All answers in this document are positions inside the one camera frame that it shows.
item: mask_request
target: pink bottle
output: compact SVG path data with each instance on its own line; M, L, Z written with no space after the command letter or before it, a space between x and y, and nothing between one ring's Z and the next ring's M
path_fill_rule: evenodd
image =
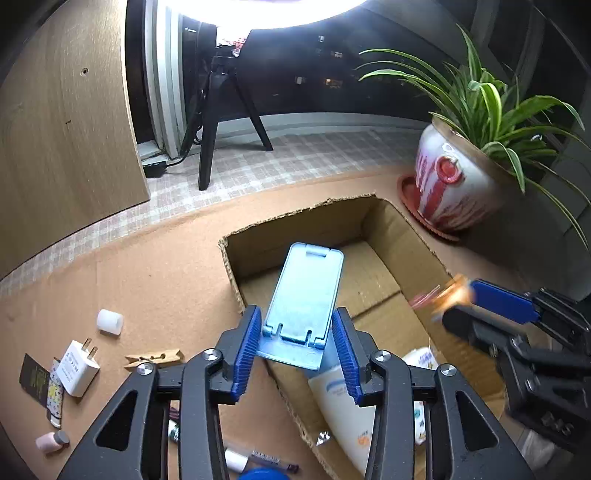
M70 439L66 432L62 430L46 433L35 440L35 445L37 445L37 448L43 453L56 452L68 443L70 443Z

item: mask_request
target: flower pot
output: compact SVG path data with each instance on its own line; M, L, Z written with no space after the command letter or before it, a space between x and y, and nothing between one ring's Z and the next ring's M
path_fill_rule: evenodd
M433 118L415 164L423 219L443 232L464 230L499 209L509 175L446 123Z

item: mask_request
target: wooden cabinet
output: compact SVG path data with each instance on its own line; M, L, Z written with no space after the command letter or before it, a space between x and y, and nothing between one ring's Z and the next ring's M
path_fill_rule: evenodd
M126 0L68 0L0 87L0 277L149 199L125 78Z

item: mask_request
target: black card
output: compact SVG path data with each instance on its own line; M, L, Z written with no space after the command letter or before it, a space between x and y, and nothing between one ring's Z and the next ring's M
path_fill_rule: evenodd
M22 361L21 386L30 396L43 407L47 407L47 389L49 387L49 372L25 353Z

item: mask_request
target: white power adapter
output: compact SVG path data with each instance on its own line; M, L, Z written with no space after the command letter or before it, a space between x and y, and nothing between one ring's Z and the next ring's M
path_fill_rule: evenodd
M93 360L98 348L94 347L89 353L89 345L89 338L86 339L84 345L72 340L61 359L60 366L56 369L57 376L72 397L84 395L91 380L100 369L99 364Z

